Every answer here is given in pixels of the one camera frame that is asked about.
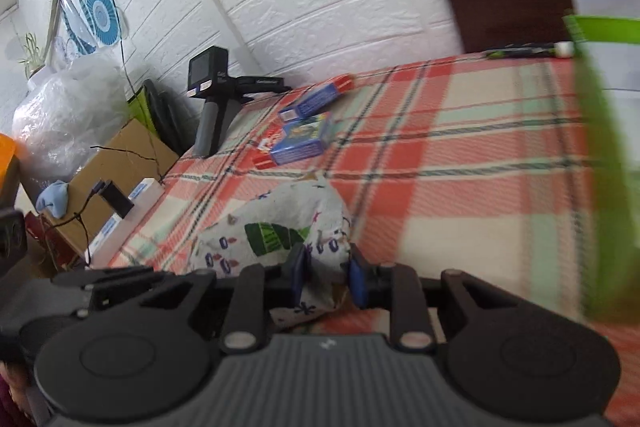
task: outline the blue cloth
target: blue cloth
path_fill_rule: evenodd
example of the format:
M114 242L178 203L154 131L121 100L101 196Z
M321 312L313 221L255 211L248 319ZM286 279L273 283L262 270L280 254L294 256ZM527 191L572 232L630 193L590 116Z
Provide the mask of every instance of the blue cloth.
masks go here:
M36 210L42 212L45 208L49 209L51 215L56 219L60 219L66 214L66 204L68 196L66 188L68 183L58 180L45 188L36 200Z

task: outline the plaid tablecloth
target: plaid tablecloth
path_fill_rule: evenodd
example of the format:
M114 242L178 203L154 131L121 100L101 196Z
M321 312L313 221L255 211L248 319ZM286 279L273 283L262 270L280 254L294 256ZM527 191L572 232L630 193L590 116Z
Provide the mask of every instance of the plaid tablecloth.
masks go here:
M256 140L305 88L248 104L218 154L178 161L165 195L112 265L181 272L200 230L316 170L347 203L352 240L370 261L410 264L424 277L461 268L578 318L591 172L572 78L568 60L475 55L360 74L331 107L330 149L264 171L251 162ZM313 328L385 331L388 317L346 309ZM638 330L598 328L623 362L609 417L640 425Z

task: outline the green plant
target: green plant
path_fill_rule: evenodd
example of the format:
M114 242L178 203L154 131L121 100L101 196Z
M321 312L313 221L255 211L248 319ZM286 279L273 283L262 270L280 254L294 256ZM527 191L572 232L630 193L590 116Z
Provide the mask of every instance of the green plant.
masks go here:
M44 66L44 59L40 55L40 48L33 33L27 33L24 36L24 44L22 45L26 58L18 60L19 64L24 64L24 74L27 79L31 78L34 73Z

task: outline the device screen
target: device screen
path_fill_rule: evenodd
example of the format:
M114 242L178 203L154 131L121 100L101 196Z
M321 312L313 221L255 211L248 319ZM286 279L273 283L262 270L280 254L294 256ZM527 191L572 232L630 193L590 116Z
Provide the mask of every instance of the device screen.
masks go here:
M201 55L191 61L191 85L209 80L209 54Z

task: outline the person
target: person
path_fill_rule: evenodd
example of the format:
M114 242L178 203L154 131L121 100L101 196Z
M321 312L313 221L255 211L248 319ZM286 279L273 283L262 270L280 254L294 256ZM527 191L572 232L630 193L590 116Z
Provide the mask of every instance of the person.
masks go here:
M29 377L19 364L0 362L0 425L33 427L26 390Z

